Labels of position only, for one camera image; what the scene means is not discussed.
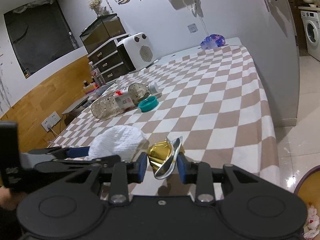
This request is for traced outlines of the person's left hand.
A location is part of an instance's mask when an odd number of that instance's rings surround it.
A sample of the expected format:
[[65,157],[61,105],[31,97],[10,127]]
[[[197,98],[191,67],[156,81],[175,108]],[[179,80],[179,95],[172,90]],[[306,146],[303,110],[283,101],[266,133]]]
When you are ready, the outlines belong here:
[[14,192],[4,186],[0,188],[0,205],[6,210],[16,209],[19,202],[27,196],[24,192]]

